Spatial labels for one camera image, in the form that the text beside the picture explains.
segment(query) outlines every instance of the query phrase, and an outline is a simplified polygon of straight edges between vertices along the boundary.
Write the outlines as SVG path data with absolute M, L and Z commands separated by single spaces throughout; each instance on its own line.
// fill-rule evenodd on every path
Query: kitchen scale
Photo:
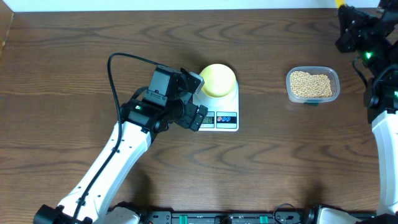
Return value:
M 205 84 L 194 94 L 193 104 L 208 108 L 199 131 L 237 131 L 239 129 L 239 86 L 234 72 L 226 65 L 207 66 L 200 76 Z

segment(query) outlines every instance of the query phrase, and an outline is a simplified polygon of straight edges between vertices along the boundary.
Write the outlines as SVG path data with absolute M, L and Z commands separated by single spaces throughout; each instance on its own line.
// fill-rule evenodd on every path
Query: white digital scale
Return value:
M 222 97 L 211 97 L 202 90 L 193 95 L 193 104 L 208 108 L 199 131 L 237 131 L 239 129 L 239 86 Z

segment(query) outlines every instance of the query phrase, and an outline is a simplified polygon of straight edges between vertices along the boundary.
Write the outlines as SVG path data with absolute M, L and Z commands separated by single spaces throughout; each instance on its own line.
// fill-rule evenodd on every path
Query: yellow object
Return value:
M 223 97 L 234 90 L 236 77 L 232 69 L 222 64 L 207 66 L 200 76 L 205 80 L 202 92 L 211 97 Z
M 335 0 L 337 8 L 340 8 L 340 6 L 344 5 L 344 0 Z

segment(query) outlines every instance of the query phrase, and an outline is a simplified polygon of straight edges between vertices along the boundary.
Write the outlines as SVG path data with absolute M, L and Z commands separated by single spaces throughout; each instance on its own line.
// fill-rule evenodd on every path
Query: green tape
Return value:
M 188 224 L 188 216 L 180 215 L 180 224 Z
M 266 224 L 268 222 L 268 216 L 260 216 L 260 224 Z

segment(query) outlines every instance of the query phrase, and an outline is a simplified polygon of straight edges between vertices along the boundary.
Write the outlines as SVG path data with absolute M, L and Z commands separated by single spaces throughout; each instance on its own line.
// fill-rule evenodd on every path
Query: wood grain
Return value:
M 336 10 L 18 13 L 0 59 L 0 222 L 31 223 L 96 159 L 116 121 L 106 61 L 115 51 L 200 72 L 225 63 L 240 87 L 236 133 L 178 126 L 130 171 L 113 204 L 174 210 L 273 210 L 315 202 L 377 209 L 376 143 L 354 54 L 339 54 Z M 320 65 L 339 75 L 332 103 L 291 103 L 285 76 Z M 120 102 L 154 67 L 115 58 Z

